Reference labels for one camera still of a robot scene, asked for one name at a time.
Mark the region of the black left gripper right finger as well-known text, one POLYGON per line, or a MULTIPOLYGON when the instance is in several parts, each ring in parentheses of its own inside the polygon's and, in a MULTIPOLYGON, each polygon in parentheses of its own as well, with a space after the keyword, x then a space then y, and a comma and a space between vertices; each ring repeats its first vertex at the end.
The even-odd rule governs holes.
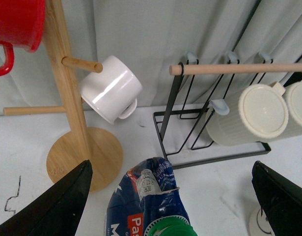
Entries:
POLYGON ((252 185, 276 236, 302 236, 302 188, 260 161, 252 185))

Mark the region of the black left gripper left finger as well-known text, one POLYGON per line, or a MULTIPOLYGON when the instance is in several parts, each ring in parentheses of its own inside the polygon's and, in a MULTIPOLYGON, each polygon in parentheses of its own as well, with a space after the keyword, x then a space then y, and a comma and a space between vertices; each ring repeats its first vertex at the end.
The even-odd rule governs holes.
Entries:
POLYGON ((0 236, 74 236, 90 191, 92 165, 83 161, 0 225, 0 236))

